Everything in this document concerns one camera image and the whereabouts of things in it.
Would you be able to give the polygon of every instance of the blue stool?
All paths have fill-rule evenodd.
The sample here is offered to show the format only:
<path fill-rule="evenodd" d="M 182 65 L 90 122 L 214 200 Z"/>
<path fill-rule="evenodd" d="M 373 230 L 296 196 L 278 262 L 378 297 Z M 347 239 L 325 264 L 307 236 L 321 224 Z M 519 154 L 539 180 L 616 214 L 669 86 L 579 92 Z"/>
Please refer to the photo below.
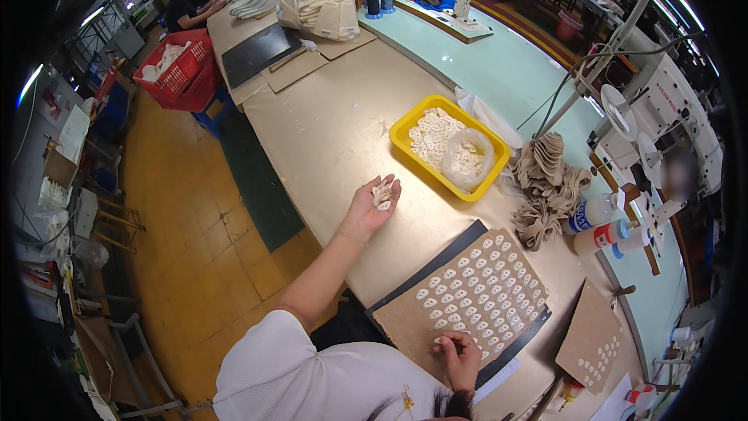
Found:
<path fill-rule="evenodd" d="M 208 108 L 213 104 L 213 101 L 219 100 L 219 102 L 224 103 L 223 109 L 218 113 L 218 115 L 215 117 L 215 119 L 211 119 L 210 116 L 208 116 Z M 205 130 L 209 131 L 212 136 L 214 136 L 216 139 L 221 138 L 221 131 L 219 130 L 219 125 L 222 120 L 225 119 L 225 117 L 233 110 L 236 109 L 236 105 L 233 103 L 233 100 L 231 99 L 231 96 L 228 94 L 226 89 L 223 87 L 218 87 L 215 89 L 215 94 L 213 95 L 213 98 L 210 100 L 210 103 L 205 107 L 202 113 L 191 113 L 192 117 L 194 118 L 194 121 L 198 123 L 199 126 L 204 128 Z"/>

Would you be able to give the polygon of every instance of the bracelet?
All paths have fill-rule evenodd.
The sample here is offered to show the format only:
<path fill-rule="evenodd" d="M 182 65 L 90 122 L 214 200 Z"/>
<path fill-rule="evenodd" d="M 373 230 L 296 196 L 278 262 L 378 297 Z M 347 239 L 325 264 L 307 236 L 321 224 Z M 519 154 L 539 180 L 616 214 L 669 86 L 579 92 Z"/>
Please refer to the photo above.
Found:
<path fill-rule="evenodd" d="M 348 239 L 353 239 L 354 241 L 360 242 L 364 246 L 369 247 L 369 243 L 368 242 L 363 242 L 361 239 L 356 239 L 353 236 L 349 236 L 349 235 L 347 235 L 345 233 L 340 232 L 340 230 L 335 231 L 335 234 L 339 234 L 341 236 L 345 236 Z"/>

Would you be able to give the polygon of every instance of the blue thread spool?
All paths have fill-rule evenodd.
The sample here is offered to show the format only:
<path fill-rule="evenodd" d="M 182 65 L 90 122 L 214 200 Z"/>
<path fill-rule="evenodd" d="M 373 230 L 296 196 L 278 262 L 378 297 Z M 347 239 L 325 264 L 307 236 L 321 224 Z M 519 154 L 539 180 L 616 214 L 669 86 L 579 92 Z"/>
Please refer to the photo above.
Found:
<path fill-rule="evenodd" d="M 381 18 L 381 12 L 379 12 L 379 0 L 367 0 L 367 9 L 369 12 L 364 16 L 369 20 L 379 20 L 379 18 Z"/>
<path fill-rule="evenodd" d="M 381 12 L 395 13 L 395 5 L 392 3 L 392 0 L 381 0 Z"/>

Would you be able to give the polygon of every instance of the yellow plastic tray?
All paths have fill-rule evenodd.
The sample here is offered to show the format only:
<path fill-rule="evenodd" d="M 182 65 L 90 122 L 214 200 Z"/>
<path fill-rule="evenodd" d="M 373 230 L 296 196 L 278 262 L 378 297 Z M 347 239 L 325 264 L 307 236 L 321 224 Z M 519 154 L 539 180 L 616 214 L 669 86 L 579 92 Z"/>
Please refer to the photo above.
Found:
<path fill-rule="evenodd" d="M 464 123 L 469 128 L 474 128 L 486 135 L 491 140 L 491 145 L 494 146 L 494 167 L 491 168 L 489 175 L 483 179 L 476 190 L 473 193 L 465 193 L 460 191 L 452 182 L 445 178 L 441 173 L 437 172 L 424 160 L 422 160 L 417 154 L 411 151 L 411 142 L 413 139 L 408 136 L 408 130 L 411 127 L 416 126 L 418 119 L 423 117 L 423 110 L 428 108 L 442 108 L 451 117 Z M 415 108 L 410 110 L 405 116 L 401 117 L 400 120 L 390 127 L 390 140 L 392 143 L 401 149 L 407 156 L 413 158 L 413 160 L 420 164 L 426 171 L 431 173 L 439 182 L 443 183 L 446 188 L 452 191 L 458 198 L 466 202 L 474 202 L 483 196 L 483 194 L 489 189 L 489 185 L 496 179 L 500 171 L 506 165 L 510 159 L 510 148 L 504 143 L 496 134 L 491 132 L 488 128 L 482 125 L 480 122 L 471 117 L 468 113 L 464 112 L 459 106 L 454 104 L 452 101 L 444 98 L 440 95 L 426 96 L 423 101 L 418 103 Z"/>

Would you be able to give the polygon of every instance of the work table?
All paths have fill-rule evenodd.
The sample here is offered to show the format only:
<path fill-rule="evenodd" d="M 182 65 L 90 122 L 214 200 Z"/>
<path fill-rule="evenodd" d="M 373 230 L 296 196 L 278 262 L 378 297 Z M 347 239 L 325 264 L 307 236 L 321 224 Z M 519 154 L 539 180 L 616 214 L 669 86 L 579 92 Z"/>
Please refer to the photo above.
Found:
<path fill-rule="evenodd" d="M 223 52 L 274 23 L 275 15 L 237 22 L 225 9 L 208 23 L 219 62 Z M 472 221 L 480 219 L 489 229 L 513 230 L 512 211 L 522 201 L 502 195 L 494 183 L 478 202 L 463 202 L 393 148 L 388 137 L 390 126 L 423 98 L 437 93 L 455 100 L 453 88 L 445 86 L 444 78 L 435 77 L 444 74 L 427 71 L 422 66 L 426 64 L 416 63 L 375 39 L 277 94 L 261 75 L 231 90 L 289 198 L 321 244 L 332 238 L 355 189 L 377 175 L 394 173 L 401 179 L 402 197 L 395 215 L 372 237 L 369 248 L 346 279 L 367 307 L 405 282 Z M 476 406 L 482 418 L 502 419 L 509 413 L 519 417 L 552 385 L 559 371 L 554 362 L 556 352 L 586 276 L 604 297 L 612 296 L 612 284 L 600 261 L 595 256 L 580 257 L 570 246 L 569 239 L 556 237 L 537 253 L 525 253 L 548 287 L 547 303 L 554 315 L 518 354 L 520 367 L 516 372 Z M 616 314 L 622 323 L 626 322 L 620 306 Z M 627 371 L 634 383 L 642 379 L 631 330 L 628 325 L 623 327 L 626 349 L 612 368 L 605 389 L 597 396 L 582 393 L 564 410 L 564 417 L 588 419 Z M 548 419 L 553 419 L 551 411 L 552 408 L 546 412 Z"/>

